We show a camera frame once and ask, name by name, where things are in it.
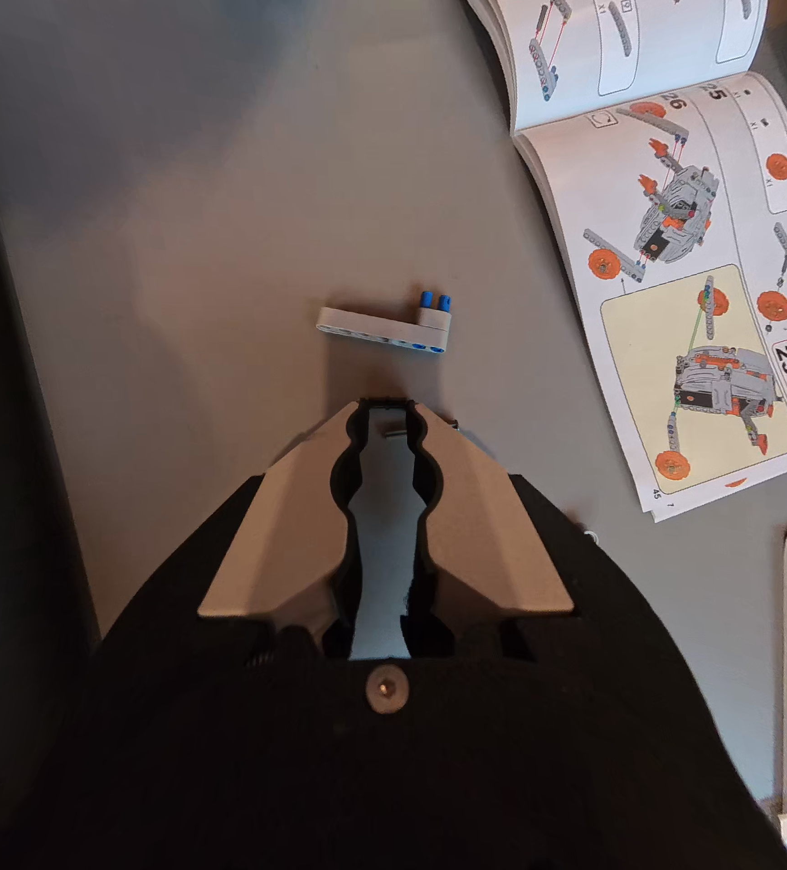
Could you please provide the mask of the open white instruction booklet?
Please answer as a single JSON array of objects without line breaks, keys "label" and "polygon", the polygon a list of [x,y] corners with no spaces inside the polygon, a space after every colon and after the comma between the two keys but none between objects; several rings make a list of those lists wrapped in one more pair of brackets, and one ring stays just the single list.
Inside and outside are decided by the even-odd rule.
[{"label": "open white instruction booklet", "polygon": [[470,2],[656,521],[787,473],[787,107],[770,2]]}]

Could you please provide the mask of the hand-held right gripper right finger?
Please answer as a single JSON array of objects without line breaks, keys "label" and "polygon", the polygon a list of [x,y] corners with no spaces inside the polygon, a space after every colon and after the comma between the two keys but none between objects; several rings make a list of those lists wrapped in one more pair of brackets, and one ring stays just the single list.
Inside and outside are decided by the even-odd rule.
[{"label": "hand-held right gripper right finger", "polygon": [[475,626],[568,616],[573,599],[506,469],[427,406],[408,401],[419,516],[401,631],[413,658],[454,654]]}]

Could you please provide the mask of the grey desk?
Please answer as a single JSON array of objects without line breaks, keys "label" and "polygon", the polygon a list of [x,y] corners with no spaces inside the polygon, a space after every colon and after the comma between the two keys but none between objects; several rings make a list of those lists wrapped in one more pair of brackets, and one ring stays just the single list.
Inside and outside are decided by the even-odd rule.
[{"label": "grey desk", "polygon": [[[301,433],[459,421],[637,583],[779,794],[787,475],[641,511],[547,212],[461,2],[0,2],[0,242],[106,633]],[[319,331],[452,300],[441,355]]]}]

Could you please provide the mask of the grey building beam blue pins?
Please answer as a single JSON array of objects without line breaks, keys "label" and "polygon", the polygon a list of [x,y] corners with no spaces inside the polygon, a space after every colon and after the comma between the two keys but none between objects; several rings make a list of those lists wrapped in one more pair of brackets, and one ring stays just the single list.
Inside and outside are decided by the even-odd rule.
[{"label": "grey building beam blue pins", "polygon": [[321,332],[340,337],[441,355],[447,349],[451,307],[450,296],[435,297],[430,290],[424,290],[410,321],[324,307],[315,326]]}]

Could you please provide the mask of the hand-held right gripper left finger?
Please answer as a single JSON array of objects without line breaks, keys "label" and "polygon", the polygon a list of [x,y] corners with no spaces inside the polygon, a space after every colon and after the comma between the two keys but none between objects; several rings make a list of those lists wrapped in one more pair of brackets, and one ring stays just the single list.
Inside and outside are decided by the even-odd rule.
[{"label": "hand-held right gripper left finger", "polygon": [[329,658],[349,658],[361,594],[355,519],[366,406],[346,404],[263,475],[198,615],[305,628]]}]

